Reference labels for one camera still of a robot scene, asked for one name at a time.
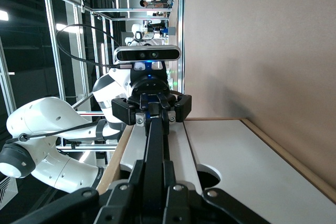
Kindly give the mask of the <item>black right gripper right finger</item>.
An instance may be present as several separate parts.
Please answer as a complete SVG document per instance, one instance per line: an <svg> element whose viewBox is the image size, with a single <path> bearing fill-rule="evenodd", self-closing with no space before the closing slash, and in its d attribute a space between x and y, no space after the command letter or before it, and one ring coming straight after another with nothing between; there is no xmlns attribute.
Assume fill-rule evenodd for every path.
<svg viewBox="0 0 336 224"><path fill-rule="evenodd" d="M167 190L164 223L268 223L219 188L206 189L199 195L178 183L172 161L163 162L163 172Z"/></svg>

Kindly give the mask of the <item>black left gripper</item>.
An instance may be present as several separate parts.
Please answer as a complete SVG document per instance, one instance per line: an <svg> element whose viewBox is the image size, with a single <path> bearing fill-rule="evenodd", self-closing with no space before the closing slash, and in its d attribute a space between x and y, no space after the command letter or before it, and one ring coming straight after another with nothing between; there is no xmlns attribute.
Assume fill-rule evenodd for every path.
<svg viewBox="0 0 336 224"><path fill-rule="evenodd" d="M145 127L145 134L150 131L151 115L149 103L161 105L163 133L170 132L170 125L182 123L192 110L192 96L178 95L170 92L166 81L154 76L144 76L133 82L131 96L115 98L111 101L112 114L126 125Z"/></svg>

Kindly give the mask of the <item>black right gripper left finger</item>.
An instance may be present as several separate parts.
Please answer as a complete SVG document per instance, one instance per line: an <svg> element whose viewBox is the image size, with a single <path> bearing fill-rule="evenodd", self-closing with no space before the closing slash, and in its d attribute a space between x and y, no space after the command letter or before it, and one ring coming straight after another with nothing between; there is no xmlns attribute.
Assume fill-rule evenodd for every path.
<svg viewBox="0 0 336 224"><path fill-rule="evenodd" d="M92 188L79 189L13 223L144 223L144 161L134 164L129 180L103 195Z"/></svg>

